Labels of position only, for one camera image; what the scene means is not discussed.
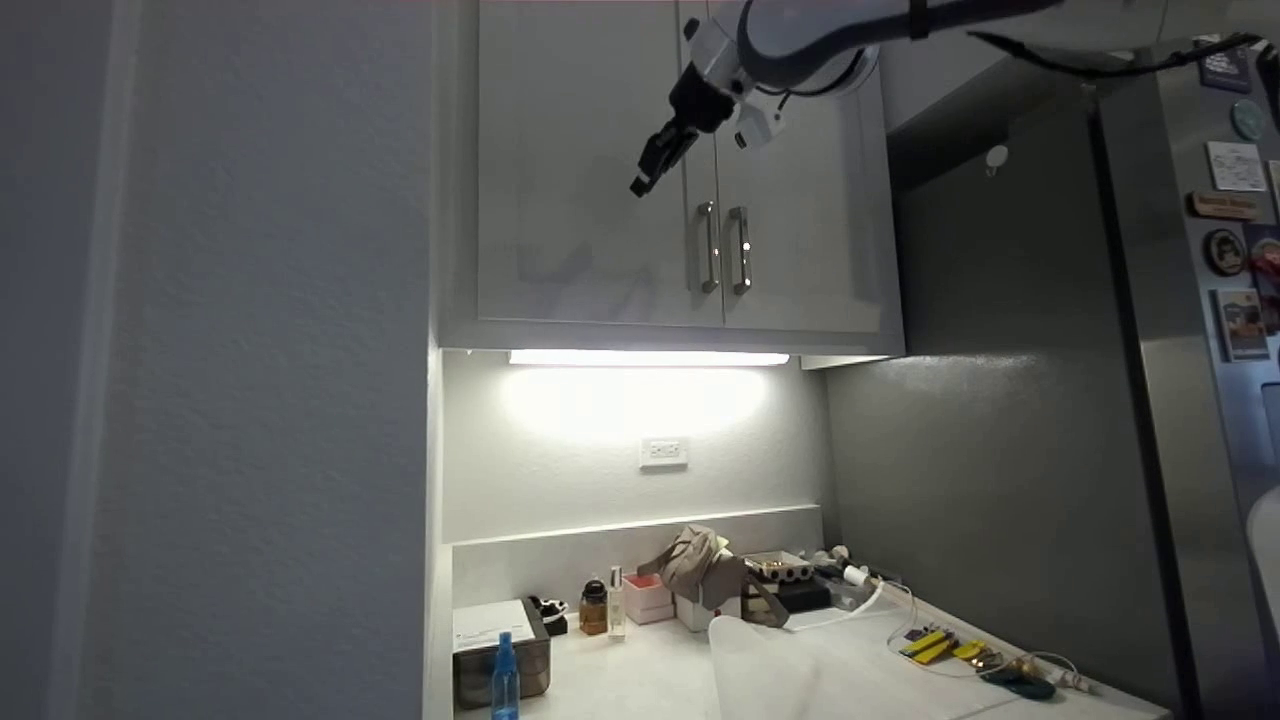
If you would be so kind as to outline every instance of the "under-cabinet light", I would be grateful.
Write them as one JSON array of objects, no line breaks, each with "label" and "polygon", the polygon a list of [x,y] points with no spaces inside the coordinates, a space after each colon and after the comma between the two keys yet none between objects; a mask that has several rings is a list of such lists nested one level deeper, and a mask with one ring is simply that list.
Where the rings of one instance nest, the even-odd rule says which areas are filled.
[{"label": "under-cabinet light", "polygon": [[515,347],[506,365],[543,369],[781,369],[784,353],[576,353],[576,347]]}]

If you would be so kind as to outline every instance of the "jar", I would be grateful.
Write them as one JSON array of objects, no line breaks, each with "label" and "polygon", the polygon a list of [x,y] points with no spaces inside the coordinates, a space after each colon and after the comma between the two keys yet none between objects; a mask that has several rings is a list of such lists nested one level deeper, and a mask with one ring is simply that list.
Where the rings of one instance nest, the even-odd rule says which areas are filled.
[{"label": "jar", "polygon": [[583,604],[576,608],[576,626],[583,635],[606,634],[606,590],[600,581],[583,584]]}]

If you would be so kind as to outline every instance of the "bottle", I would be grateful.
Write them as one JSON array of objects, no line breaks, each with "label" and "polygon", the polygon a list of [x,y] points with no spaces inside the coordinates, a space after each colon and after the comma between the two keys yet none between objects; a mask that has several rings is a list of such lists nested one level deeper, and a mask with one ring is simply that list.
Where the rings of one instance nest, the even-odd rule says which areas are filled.
[{"label": "bottle", "polygon": [[518,663],[512,634],[499,634],[492,660],[492,720],[518,720]]},{"label": "bottle", "polygon": [[583,584],[583,604],[576,608],[583,635],[606,634],[606,590],[600,581]]},{"label": "bottle", "polygon": [[606,566],[606,640],[622,640],[622,567]]}]

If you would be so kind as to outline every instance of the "cable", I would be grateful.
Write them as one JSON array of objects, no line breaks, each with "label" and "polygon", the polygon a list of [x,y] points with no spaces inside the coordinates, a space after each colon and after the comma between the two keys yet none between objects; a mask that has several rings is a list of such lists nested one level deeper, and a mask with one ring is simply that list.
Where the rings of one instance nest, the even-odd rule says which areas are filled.
[{"label": "cable", "polygon": [[1048,70],[1048,74],[1060,74],[1060,76],[1078,76],[1078,80],[1150,76],[1150,74],[1200,66],[1200,62],[1209,62],[1215,53],[1230,53],[1230,49],[1244,49],[1244,44],[1262,44],[1262,37],[1237,31],[1237,37],[1228,37],[1221,44],[1166,53],[1163,62],[1150,62],[1150,66],[1078,70],[1078,66],[1053,62],[1053,57],[1035,53],[1032,44],[1014,39],[1014,37],[998,37],[998,31],[968,31],[968,37],[1007,53],[1012,62],[1024,62],[1024,66],[1035,66],[1035,70]]}]

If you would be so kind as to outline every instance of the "cabinet door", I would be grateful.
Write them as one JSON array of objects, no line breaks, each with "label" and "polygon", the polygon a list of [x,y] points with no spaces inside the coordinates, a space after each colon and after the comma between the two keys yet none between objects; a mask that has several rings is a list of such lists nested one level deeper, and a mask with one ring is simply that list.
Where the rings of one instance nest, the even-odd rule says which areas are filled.
[{"label": "cabinet door", "polygon": [[[895,250],[879,74],[857,89],[784,109],[766,147],[719,133],[719,201],[753,239],[753,289],[729,294],[729,330],[857,331],[895,347]],[[723,225],[723,276],[741,253]]]},{"label": "cabinet door", "polygon": [[675,0],[480,0],[480,319],[698,330],[711,152],[628,194],[668,122]]}]

